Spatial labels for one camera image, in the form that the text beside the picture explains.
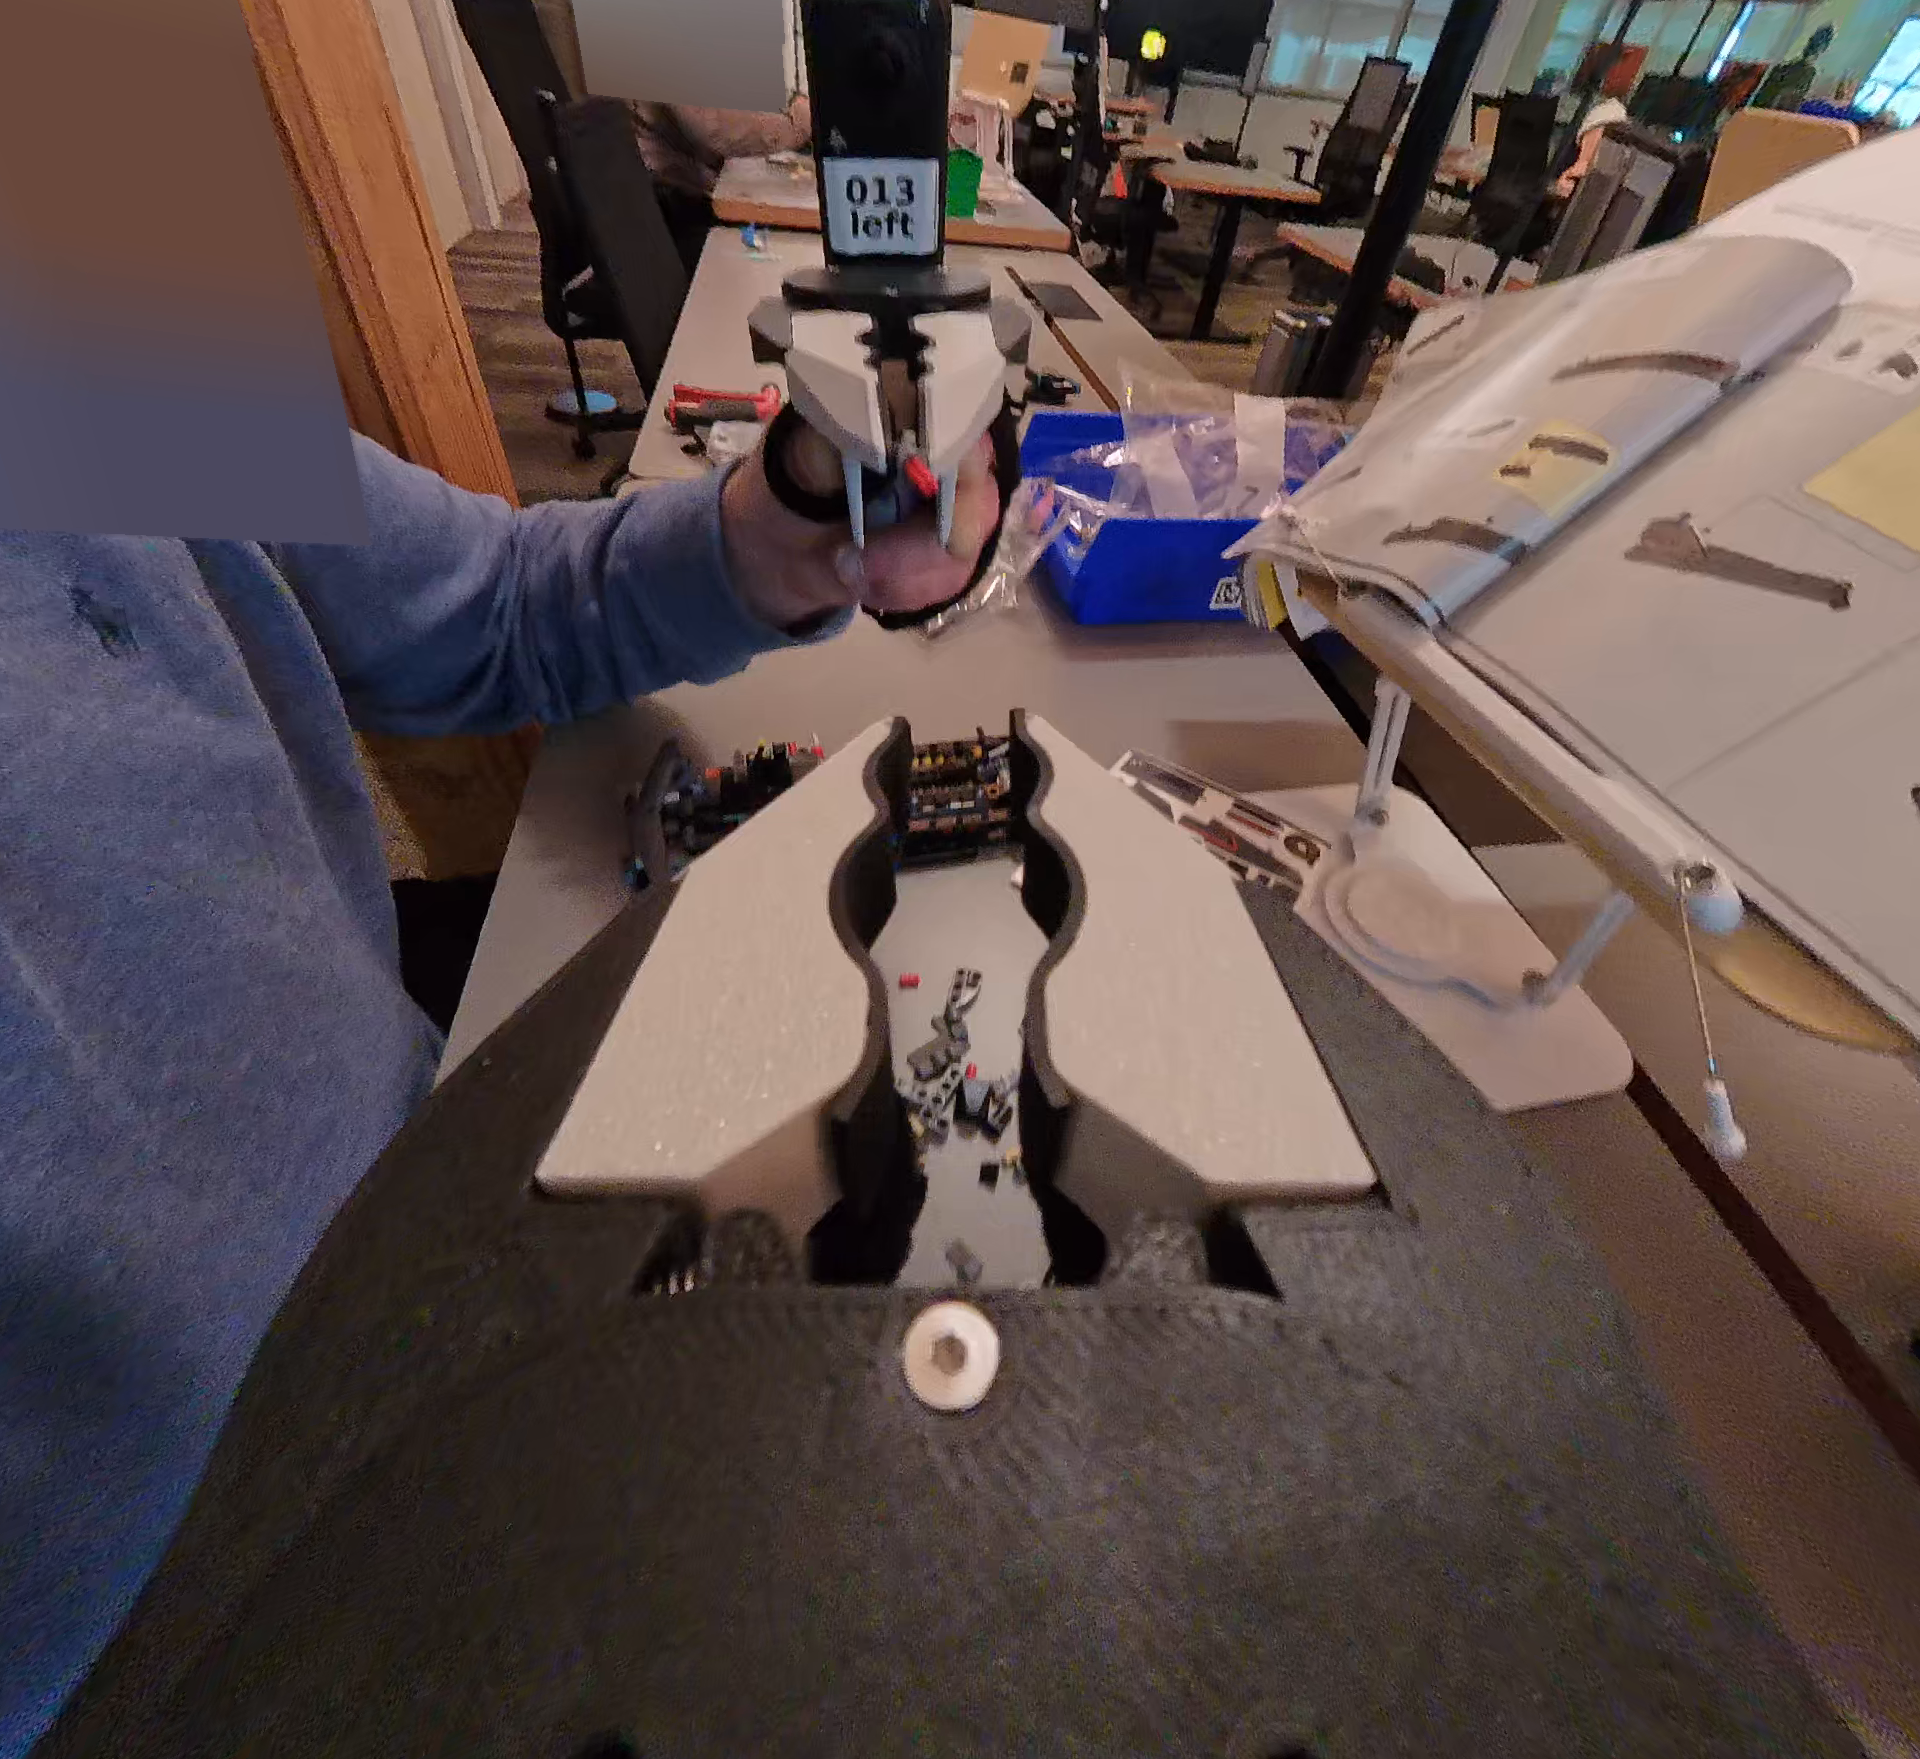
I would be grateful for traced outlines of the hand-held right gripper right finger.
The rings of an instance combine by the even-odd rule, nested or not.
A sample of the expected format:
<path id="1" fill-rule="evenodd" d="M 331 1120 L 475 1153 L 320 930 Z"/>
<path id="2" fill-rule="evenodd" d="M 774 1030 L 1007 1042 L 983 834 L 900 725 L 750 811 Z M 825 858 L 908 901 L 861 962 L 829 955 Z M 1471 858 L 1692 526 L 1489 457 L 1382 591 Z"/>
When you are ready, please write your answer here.
<path id="1" fill-rule="evenodd" d="M 1379 1199 L 1379 1168 L 1228 866 L 1054 722 L 1012 711 L 1020 903 L 1043 934 L 1020 1016 L 1020 1165 L 1048 1279 L 1088 1287 L 1140 1227 L 1197 1270 L 1265 1210 Z"/>

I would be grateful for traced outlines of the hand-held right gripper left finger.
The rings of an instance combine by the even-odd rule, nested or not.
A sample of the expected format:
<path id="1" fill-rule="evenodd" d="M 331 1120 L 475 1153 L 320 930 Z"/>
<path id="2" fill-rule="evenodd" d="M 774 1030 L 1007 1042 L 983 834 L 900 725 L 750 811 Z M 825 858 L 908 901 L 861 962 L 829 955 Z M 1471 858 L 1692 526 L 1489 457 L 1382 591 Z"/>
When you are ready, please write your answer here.
<path id="1" fill-rule="evenodd" d="M 911 733 L 874 722 L 676 882 L 536 1187 L 772 1218 L 825 1280 L 900 1274 L 919 1161 L 874 958 Z"/>

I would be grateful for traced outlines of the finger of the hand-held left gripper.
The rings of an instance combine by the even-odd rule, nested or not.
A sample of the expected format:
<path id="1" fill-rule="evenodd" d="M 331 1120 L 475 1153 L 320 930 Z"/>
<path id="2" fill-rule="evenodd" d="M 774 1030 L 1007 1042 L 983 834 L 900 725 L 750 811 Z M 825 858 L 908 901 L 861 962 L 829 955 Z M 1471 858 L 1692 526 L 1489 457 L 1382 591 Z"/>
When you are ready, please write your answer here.
<path id="1" fill-rule="evenodd" d="M 789 312 L 789 400 L 834 450 L 843 469 L 851 543 L 866 549 L 868 478 L 889 479 L 874 319 L 866 312 Z"/>
<path id="2" fill-rule="evenodd" d="M 1007 355 L 989 315 L 917 315 L 917 454 L 936 478 L 936 525 L 949 547 L 957 469 L 1007 399 Z"/>

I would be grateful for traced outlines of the lego car chassis assembly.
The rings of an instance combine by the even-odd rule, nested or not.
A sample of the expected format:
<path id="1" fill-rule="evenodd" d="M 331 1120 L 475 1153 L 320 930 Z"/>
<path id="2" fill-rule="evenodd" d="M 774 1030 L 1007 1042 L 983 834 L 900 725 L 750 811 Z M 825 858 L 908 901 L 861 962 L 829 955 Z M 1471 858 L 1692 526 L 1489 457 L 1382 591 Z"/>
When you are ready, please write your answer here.
<path id="1" fill-rule="evenodd" d="M 626 885 L 643 893 L 676 882 L 803 776 L 826 761 L 818 742 L 762 740 L 721 764 L 696 764 L 668 737 L 643 778 L 622 792 Z M 903 866 L 977 858 L 1005 846 L 1012 826 L 1011 740 L 975 732 L 908 751 Z"/>

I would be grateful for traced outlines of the person's left hand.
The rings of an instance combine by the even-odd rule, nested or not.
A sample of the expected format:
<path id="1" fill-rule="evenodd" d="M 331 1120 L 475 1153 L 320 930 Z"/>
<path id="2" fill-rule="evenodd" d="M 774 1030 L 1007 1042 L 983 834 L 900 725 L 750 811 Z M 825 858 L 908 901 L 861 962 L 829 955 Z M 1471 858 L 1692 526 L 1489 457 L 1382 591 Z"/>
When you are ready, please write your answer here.
<path id="1" fill-rule="evenodd" d="M 736 462 L 717 497 L 736 599 L 787 632 L 853 608 L 893 619 L 940 608 L 970 587 L 1005 512 L 994 442 L 985 433 L 957 468 L 947 536 L 917 515 L 869 528 L 860 543 L 838 450 L 801 421 Z"/>

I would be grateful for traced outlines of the grey office table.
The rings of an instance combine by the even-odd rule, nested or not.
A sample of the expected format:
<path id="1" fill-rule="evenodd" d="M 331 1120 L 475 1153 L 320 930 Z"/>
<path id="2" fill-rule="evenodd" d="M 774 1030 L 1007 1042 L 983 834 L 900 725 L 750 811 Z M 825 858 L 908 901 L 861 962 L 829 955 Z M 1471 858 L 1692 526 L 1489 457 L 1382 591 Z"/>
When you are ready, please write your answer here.
<path id="1" fill-rule="evenodd" d="M 734 227 L 708 234 L 668 344 L 659 384 L 627 460 L 630 481 L 683 479 L 708 468 L 705 455 L 688 450 L 685 437 L 663 418 L 674 386 L 688 383 L 746 390 L 766 380 L 782 380 L 778 365 L 755 361 L 748 312 L 778 294 L 790 269 L 820 263 L 822 258 L 817 234 L 772 230 L 758 250 L 746 246 Z M 1066 253 L 962 243 L 947 250 L 947 261 L 985 267 L 1000 298 L 1020 301 L 1029 289 L 1059 285 L 1069 287 L 1091 308 L 1091 317 L 1064 317 L 1056 323 L 1039 312 L 1029 351 L 1035 365 L 1078 378 L 1076 407 L 1116 412 L 1121 367 L 1145 365 L 1158 355 L 1155 340 L 1133 312 Z"/>

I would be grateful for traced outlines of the sticker sheet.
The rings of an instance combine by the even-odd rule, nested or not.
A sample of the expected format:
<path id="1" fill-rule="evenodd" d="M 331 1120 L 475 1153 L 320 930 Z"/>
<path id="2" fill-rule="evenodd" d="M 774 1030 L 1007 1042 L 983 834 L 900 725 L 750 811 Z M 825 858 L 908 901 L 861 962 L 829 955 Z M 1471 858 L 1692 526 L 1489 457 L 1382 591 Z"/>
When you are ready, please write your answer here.
<path id="1" fill-rule="evenodd" d="M 1241 884 L 1297 901 L 1331 858 L 1327 839 L 1185 766 L 1129 749 L 1108 770 L 1182 826 Z"/>

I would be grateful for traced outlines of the white desk stand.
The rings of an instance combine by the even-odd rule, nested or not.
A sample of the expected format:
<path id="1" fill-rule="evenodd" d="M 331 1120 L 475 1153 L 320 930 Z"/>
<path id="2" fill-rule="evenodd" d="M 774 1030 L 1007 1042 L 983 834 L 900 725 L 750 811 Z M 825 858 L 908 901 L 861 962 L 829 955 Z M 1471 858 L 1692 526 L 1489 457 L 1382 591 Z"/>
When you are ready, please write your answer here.
<path id="1" fill-rule="evenodd" d="M 1494 1112 L 1622 1093 L 1634 1056 L 1582 981 L 1634 903 L 1608 892 L 1552 954 L 1428 802 L 1397 792 L 1412 709 L 1379 681 L 1357 786 L 1309 790 L 1327 802 L 1331 846 L 1304 917 Z"/>

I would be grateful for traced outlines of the black office chair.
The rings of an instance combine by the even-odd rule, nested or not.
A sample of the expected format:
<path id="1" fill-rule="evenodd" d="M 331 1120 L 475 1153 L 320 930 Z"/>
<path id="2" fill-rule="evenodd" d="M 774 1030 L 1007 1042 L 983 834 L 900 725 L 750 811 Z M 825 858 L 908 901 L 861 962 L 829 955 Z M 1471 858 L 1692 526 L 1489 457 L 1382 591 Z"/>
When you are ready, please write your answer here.
<path id="1" fill-rule="evenodd" d="M 1341 113 L 1330 122 L 1312 122 L 1323 132 L 1318 145 L 1286 147 L 1292 179 L 1312 192 L 1309 204 L 1292 207 L 1292 217 L 1309 225 L 1361 223 L 1373 209 L 1379 170 L 1396 142 L 1420 78 L 1405 60 L 1372 55 Z"/>
<path id="2" fill-rule="evenodd" d="M 627 410 L 588 389 L 580 344 L 624 347 L 651 394 L 671 344 L 689 273 L 626 103 L 577 95 L 535 0 L 449 0 L 529 183 L 540 243 L 540 315 L 567 355 L 571 389 L 546 419 L 571 432 L 585 460 L 605 432 L 635 430 Z"/>

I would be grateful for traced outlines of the person's blue clothed torso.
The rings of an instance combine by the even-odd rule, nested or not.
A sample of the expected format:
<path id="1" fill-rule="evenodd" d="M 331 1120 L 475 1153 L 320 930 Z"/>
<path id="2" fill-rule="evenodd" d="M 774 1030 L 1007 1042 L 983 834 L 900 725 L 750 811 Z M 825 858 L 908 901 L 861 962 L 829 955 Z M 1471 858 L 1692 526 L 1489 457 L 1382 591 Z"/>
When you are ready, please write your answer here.
<path id="1" fill-rule="evenodd" d="M 4 536 L 4 1755 L 128 1621 L 437 1058 L 283 557 L 374 549 Z"/>

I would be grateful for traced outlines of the black metal pole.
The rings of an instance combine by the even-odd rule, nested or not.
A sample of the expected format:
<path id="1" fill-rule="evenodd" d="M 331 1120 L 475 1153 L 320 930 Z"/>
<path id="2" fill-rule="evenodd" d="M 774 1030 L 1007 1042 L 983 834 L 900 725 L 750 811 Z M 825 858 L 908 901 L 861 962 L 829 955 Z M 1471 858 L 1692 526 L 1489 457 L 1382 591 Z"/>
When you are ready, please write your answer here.
<path id="1" fill-rule="evenodd" d="M 1436 34 L 1421 87 L 1363 227 L 1348 287 L 1311 367 L 1309 394 L 1345 399 L 1361 368 L 1415 215 L 1466 101 L 1473 73 L 1498 16 L 1500 0 L 1453 0 Z"/>

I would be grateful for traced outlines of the open instruction booklet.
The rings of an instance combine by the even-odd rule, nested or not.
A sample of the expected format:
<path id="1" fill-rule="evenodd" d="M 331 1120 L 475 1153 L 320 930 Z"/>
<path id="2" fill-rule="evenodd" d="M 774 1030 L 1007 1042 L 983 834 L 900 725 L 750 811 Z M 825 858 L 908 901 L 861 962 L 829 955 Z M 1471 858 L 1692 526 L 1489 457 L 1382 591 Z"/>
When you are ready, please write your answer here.
<path id="1" fill-rule="evenodd" d="M 1430 310 L 1226 557 L 1640 903 L 1752 907 L 1915 1035 L 1917 139 Z"/>

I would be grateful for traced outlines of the wooden support post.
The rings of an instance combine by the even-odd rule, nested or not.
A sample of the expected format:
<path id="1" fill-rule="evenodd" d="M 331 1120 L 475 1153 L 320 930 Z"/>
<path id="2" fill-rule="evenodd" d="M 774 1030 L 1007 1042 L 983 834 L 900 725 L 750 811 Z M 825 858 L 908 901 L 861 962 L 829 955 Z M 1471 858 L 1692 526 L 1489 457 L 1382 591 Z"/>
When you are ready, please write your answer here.
<path id="1" fill-rule="evenodd" d="M 517 506 L 372 0 L 238 1 L 348 426 Z"/>

